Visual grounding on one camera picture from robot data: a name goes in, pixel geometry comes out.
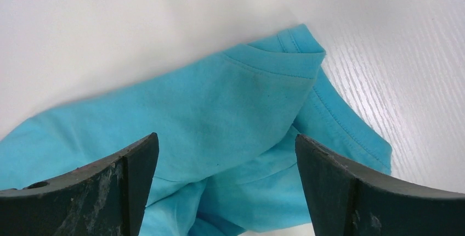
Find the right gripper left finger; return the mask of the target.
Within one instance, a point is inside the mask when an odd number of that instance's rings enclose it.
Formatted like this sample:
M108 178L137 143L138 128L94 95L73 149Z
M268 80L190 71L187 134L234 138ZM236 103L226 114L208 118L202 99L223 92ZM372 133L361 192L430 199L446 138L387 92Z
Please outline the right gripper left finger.
M138 235L159 154L152 133L100 160L1 191L1 235Z

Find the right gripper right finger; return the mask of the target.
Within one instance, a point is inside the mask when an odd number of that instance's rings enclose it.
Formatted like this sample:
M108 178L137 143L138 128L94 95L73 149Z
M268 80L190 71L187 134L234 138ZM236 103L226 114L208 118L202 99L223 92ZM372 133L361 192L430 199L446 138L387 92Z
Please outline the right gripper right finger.
M295 152L316 235L464 235L464 194L421 186L300 134Z

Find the cyan t-shirt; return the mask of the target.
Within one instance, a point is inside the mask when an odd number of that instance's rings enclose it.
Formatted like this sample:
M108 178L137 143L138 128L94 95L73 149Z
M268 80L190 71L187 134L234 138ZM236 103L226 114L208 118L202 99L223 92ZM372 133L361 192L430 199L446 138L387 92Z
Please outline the cyan t-shirt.
M141 235L239 235L310 222L295 138L390 174L392 149L341 98L305 25L31 117L1 141L1 188L22 188L157 133Z

